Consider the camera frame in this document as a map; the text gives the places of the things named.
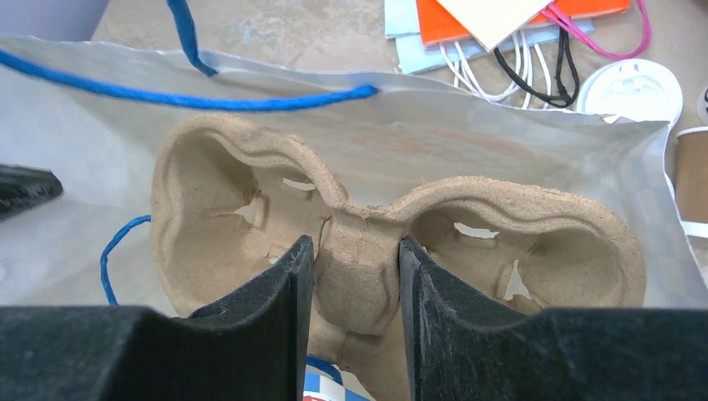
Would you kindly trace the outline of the brown paper coffee cup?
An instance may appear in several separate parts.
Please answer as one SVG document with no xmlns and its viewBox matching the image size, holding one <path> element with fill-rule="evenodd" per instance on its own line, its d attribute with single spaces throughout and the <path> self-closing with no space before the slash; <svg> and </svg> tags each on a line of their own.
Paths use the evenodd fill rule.
<svg viewBox="0 0 708 401">
<path fill-rule="evenodd" d="M 707 127 L 677 134 L 675 201 L 687 236 L 707 238 Z"/>
</svg>

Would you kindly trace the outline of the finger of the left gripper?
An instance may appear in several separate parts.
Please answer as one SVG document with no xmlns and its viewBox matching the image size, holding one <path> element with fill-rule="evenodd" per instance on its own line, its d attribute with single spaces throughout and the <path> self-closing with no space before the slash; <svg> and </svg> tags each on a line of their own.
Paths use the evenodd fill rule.
<svg viewBox="0 0 708 401">
<path fill-rule="evenodd" d="M 1 164 L 1 221 L 59 198 L 63 185 L 50 170 Z"/>
</svg>

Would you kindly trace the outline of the white cup lid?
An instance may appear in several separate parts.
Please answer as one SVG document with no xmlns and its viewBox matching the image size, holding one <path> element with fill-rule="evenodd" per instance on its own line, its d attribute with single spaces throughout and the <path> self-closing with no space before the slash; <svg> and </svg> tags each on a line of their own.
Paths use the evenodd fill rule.
<svg viewBox="0 0 708 401">
<path fill-rule="evenodd" d="M 703 125 L 708 125 L 708 87 L 705 86 L 698 94 L 696 105 L 696 115 Z"/>
<path fill-rule="evenodd" d="M 575 111 L 675 125 L 683 109 L 678 78 L 662 64 L 630 58 L 605 65 L 581 85 Z"/>
</svg>

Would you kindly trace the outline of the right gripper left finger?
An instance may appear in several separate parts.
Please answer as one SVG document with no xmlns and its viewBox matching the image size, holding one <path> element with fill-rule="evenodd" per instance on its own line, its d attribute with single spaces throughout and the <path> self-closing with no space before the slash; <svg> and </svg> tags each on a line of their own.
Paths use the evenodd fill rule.
<svg viewBox="0 0 708 401">
<path fill-rule="evenodd" d="M 314 246 L 186 318 L 147 307 L 3 307 L 4 400 L 299 400 Z"/>
</svg>

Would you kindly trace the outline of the white cup lid lower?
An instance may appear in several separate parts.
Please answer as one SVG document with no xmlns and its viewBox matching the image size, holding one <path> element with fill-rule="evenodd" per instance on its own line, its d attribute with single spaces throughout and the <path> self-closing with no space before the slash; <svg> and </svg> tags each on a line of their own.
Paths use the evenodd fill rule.
<svg viewBox="0 0 708 401">
<path fill-rule="evenodd" d="M 705 86 L 698 94 L 696 105 L 696 115 L 703 125 L 708 125 L 708 87 Z"/>
</svg>

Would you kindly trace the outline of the two-cup pulp cup carrier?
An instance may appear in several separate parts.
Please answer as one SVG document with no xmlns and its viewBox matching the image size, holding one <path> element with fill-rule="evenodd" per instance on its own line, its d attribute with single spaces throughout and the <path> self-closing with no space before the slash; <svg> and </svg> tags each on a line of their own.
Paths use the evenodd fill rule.
<svg viewBox="0 0 708 401">
<path fill-rule="evenodd" d="M 262 273 L 300 236 L 315 246 L 308 348 L 377 400 L 409 397 L 398 249 L 412 236 L 472 287 L 508 305 L 640 307 L 646 267 L 624 220 L 581 195 L 480 176 L 436 180 L 389 206 L 359 206 L 300 138 L 227 114 L 178 123 L 157 157 L 150 229 L 180 316 Z"/>
</svg>

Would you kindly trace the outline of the checkered paper bakery bag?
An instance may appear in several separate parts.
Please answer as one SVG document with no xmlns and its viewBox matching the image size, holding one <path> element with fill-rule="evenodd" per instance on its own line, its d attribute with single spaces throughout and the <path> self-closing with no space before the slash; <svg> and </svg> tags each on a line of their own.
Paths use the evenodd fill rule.
<svg viewBox="0 0 708 401">
<path fill-rule="evenodd" d="M 3 38 L 9 53 L 43 67 L 111 84 L 214 98 L 314 94 L 372 83 L 369 99 L 274 114 L 189 111 L 88 94 L 3 70 L 1 80 L 20 94 L 24 126 L 90 132 L 98 127 L 154 140 L 154 166 L 168 134 L 198 114 L 227 114 L 300 138 L 324 161 L 359 206 L 389 206 L 420 185 L 480 176 L 536 185 L 598 201 L 634 232 L 645 260 L 641 307 L 704 309 L 707 289 L 665 183 L 663 122 L 610 123 L 598 115 L 523 111 L 497 106 L 455 89 L 397 74 L 304 74 L 211 53 L 221 76 L 208 79 L 176 53 L 111 43 L 55 43 Z M 116 159 L 111 177 L 126 195 L 137 184 L 151 198 L 152 180 L 129 165 L 129 155 L 93 147 L 94 163 Z"/>
</svg>

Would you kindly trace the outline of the orange paper bag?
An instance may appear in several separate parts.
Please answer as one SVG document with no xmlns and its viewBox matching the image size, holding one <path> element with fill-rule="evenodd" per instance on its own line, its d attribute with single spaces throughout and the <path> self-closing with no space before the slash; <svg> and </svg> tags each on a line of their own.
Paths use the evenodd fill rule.
<svg viewBox="0 0 708 401">
<path fill-rule="evenodd" d="M 454 19 L 438 1 L 418 1 L 417 13 L 422 42 L 434 44 L 473 36 Z M 636 4 L 642 18 L 642 37 L 638 47 L 629 53 L 611 53 L 601 48 L 575 22 L 578 18 L 592 18 L 620 13 Z M 650 45 L 652 27 L 643 1 L 552 1 L 543 11 L 526 25 L 541 26 L 554 23 L 572 37 L 594 50 L 597 54 L 614 60 L 634 58 L 642 54 Z"/>
</svg>

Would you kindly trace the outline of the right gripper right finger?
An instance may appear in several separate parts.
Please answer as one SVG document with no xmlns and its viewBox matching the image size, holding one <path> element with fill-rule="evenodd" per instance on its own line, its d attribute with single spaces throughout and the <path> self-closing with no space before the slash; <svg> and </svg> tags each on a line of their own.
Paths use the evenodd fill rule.
<svg viewBox="0 0 708 401">
<path fill-rule="evenodd" d="M 398 257 L 414 400 L 704 400 L 707 313 L 518 312 L 440 267 L 410 236 Z"/>
</svg>

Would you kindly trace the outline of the cakes recipe book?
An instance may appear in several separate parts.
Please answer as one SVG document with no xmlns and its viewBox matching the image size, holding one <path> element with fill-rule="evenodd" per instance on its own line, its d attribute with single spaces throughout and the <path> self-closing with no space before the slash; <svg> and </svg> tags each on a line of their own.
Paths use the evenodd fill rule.
<svg viewBox="0 0 708 401">
<path fill-rule="evenodd" d="M 486 50 L 534 19 L 550 0 L 439 0 L 442 6 Z"/>
</svg>

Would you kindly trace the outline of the white cup lid upper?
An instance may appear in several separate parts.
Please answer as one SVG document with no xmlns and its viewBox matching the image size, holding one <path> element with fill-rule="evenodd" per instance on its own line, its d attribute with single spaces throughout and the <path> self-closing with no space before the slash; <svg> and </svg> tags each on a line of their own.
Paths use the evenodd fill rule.
<svg viewBox="0 0 708 401">
<path fill-rule="evenodd" d="M 683 109 L 678 78 L 662 64 L 630 58 L 605 65 L 581 85 L 575 111 L 675 125 Z"/>
</svg>

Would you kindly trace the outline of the light blue paper bag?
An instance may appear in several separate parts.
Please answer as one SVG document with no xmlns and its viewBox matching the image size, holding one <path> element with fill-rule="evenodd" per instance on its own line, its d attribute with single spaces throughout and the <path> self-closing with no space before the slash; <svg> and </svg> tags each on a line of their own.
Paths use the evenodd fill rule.
<svg viewBox="0 0 708 401">
<path fill-rule="evenodd" d="M 579 72 L 570 48 L 570 35 L 563 28 L 521 28 L 492 51 L 474 38 L 425 44 L 422 41 L 422 12 L 414 1 L 384 2 L 384 34 L 395 43 L 403 74 L 420 74 L 446 67 L 453 73 L 453 86 L 492 103 L 499 103 L 517 92 L 524 93 L 522 107 L 531 99 L 566 109 L 579 96 Z M 497 94 L 483 89 L 469 61 L 493 55 L 510 79 Z"/>
</svg>

